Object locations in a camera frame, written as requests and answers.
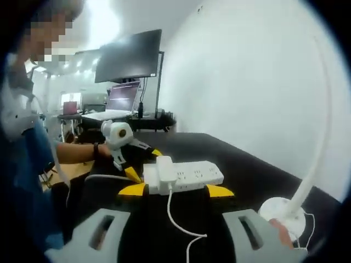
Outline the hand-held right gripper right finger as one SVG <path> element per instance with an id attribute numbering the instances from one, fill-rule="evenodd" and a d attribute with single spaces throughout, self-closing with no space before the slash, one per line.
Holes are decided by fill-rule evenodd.
<path id="1" fill-rule="evenodd" d="M 279 229 L 252 209 L 233 210 L 234 193 L 207 185 L 210 197 L 206 262 L 302 262 L 303 248 L 281 241 Z"/>

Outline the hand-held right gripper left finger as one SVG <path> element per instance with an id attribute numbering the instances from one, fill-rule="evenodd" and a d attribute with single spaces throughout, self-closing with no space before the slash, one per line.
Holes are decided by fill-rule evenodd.
<path id="1" fill-rule="evenodd" d="M 50 262 L 142 262 L 145 185 L 86 184 L 71 239 L 49 249 Z"/>

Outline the person's left hand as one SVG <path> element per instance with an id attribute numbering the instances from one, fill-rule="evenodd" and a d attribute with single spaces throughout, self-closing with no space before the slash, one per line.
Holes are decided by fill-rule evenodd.
<path id="1" fill-rule="evenodd" d="M 97 142 L 93 145 L 93 169 L 97 173 L 114 174 L 116 169 L 113 167 L 113 158 L 111 152 L 106 144 L 99 144 Z"/>

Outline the person's right hand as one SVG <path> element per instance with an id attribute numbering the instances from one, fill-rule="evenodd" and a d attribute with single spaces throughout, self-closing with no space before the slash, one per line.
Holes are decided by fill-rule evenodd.
<path id="1" fill-rule="evenodd" d="M 290 239 L 290 235 L 288 233 L 287 228 L 281 224 L 281 222 L 279 222 L 277 219 L 270 219 L 269 223 L 275 227 L 276 229 L 278 229 L 279 232 L 279 239 L 280 242 L 285 245 L 286 247 L 289 247 L 290 249 L 293 249 L 293 243 Z"/>

